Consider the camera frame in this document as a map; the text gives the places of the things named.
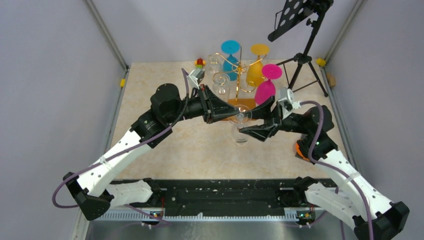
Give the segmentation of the clear wine glass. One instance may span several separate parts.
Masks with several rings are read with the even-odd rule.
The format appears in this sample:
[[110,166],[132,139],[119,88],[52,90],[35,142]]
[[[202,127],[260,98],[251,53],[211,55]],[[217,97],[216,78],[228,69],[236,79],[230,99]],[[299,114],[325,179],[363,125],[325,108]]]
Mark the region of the clear wine glass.
[[252,112],[249,107],[243,104],[235,106],[239,113],[228,118],[232,124],[231,127],[231,138],[237,146],[245,146],[248,143],[249,136],[241,133],[240,130],[250,125],[252,120]]

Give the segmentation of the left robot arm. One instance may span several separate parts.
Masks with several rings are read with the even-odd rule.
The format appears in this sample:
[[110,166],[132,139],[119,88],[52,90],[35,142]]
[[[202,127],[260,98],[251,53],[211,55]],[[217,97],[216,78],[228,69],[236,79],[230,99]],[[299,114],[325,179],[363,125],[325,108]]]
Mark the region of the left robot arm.
[[212,124],[239,114],[239,110],[216,96],[207,85],[201,85],[195,96],[180,97],[176,85],[160,85],[150,98],[150,109],[143,113],[124,136],[88,170],[68,173],[66,187],[84,217],[93,221],[109,209],[133,203],[154,207],[160,202],[161,188],[151,178],[130,183],[113,181],[138,157],[153,150],[172,133],[172,127],[183,120],[202,117]]

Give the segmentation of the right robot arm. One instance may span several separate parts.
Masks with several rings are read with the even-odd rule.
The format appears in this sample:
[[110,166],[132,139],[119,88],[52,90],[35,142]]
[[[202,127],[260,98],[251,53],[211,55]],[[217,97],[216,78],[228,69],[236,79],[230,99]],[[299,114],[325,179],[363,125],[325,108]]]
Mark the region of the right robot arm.
[[409,208],[404,202],[384,196],[351,165],[327,134],[334,126],[328,108],[316,101],[310,104],[312,108],[298,114],[294,110],[303,102],[272,96],[247,112],[248,117],[263,120],[263,124],[241,128],[240,132],[262,142],[278,131],[303,134],[297,142],[301,156],[324,171],[338,190],[328,190],[316,180],[303,178],[293,192],[294,202],[323,208],[348,225],[359,240],[394,238],[404,229]]

